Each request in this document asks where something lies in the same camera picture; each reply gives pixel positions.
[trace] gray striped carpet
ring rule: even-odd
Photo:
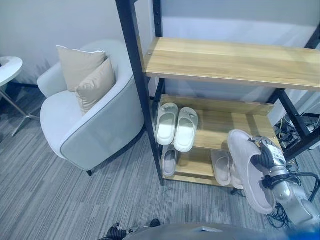
[[[15,99],[31,111],[44,97],[36,88],[22,88]],[[244,197],[231,196],[230,188],[168,180],[161,187],[144,131],[131,148],[89,177],[53,153],[39,122],[29,121],[11,137],[21,115],[2,101],[0,117],[1,240],[96,240],[113,223],[138,227],[153,218],[163,224],[222,223],[276,231]],[[319,175],[319,156],[319,148],[302,153],[300,171]],[[302,182],[310,192],[314,180]],[[320,208],[320,195],[315,204]]]

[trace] table leg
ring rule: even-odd
[[[18,127],[13,131],[12,133],[12,137],[16,135],[16,133],[20,130],[20,128],[22,127],[23,123],[25,122],[26,119],[33,119],[33,120],[38,120],[40,121],[40,117],[38,116],[34,116],[32,114],[26,113],[25,111],[23,111],[12,99],[11,97],[9,97],[8,94],[6,94],[4,91],[2,91],[0,89],[0,95],[7,100],[12,106],[14,106],[22,115],[23,115],[23,120],[21,121],[21,123],[18,125]]]

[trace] shoe rack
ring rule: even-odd
[[[210,150],[228,150],[228,133],[243,130],[266,136],[280,146],[267,117],[280,100],[295,125],[301,141],[284,149],[287,161],[320,141],[320,129],[310,133],[285,89],[320,91],[320,52],[314,49],[169,38],[162,36],[161,0],[153,0],[155,35],[143,56],[136,0],[116,0],[120,22],[139,94],[160,184],[164,179],[219,185],[215,180]],[[317,41],[317,35],[311,42]],[[148,83],[159,78],[153,101]],[[165,79],[241,84],[276,88],[268,103],[221,101],[206,98],[169,96]],[[175,103],[198,114],[198,128],[192,150],[179,155],[176,173],[164,177],[161,169],[163,146],[155,139],[155,118],[159,105]]]

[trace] robotic hand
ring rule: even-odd
[[[282,151],[267,137],[254,136],[249,141],[257,143],[261,150],[261,155],[251,158],[252,164],[260,164],[269,170],[269,175],[262,180],[263,186],[272,190],[275,200],[283,206],[291,222],[300,227],[318,226],[320,213],[312,204],[320,187],[318,176],[310,172],[289,173]],[[317,179],[309,200],[303,187],[299,186],[299,176]]]

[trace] wooden shelf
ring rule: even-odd
[[[214,178],[214,170],[210,157],[210,151],[193,148],[191,151],[181,153],[175,168],[175,173],[181,176],[194,176]]]
[[[243,130],[253,136],[268,137],[280,147],[267,117],[272,104],[162,95],[160,104],[165,103],[176,103],[180,109],[190,107],[196,111],[198,114],[198,128],[194,141],[196,148],[228,150],[228,134],[234,129]]]
[[[144,68],[148,77],[320,91],[314,49],[156,37]]]
[[[210,150],[192,148],[186,153],[179,153],[173,176],[163,176],[167,180],[221,186],[215,178]]]

